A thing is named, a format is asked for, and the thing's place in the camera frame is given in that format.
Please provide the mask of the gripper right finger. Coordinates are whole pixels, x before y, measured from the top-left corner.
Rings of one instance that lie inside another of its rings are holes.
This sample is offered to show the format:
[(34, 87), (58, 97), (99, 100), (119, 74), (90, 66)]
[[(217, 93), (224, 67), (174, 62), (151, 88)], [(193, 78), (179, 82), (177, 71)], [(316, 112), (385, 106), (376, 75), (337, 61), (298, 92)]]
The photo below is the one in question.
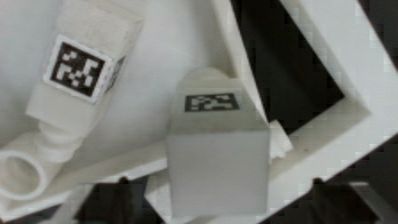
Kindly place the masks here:
[(398, 209), (364, 181), (312, 179), (305, 224), (398, 224)]

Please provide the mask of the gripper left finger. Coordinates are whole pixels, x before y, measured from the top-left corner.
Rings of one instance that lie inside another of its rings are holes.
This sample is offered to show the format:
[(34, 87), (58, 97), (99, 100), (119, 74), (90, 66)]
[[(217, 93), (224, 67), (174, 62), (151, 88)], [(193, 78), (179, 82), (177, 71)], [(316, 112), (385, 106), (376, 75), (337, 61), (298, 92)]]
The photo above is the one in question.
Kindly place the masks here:
[(163, 224), (144, 198), (147, 177), (94, 185), (73, 220), (76, 224)]

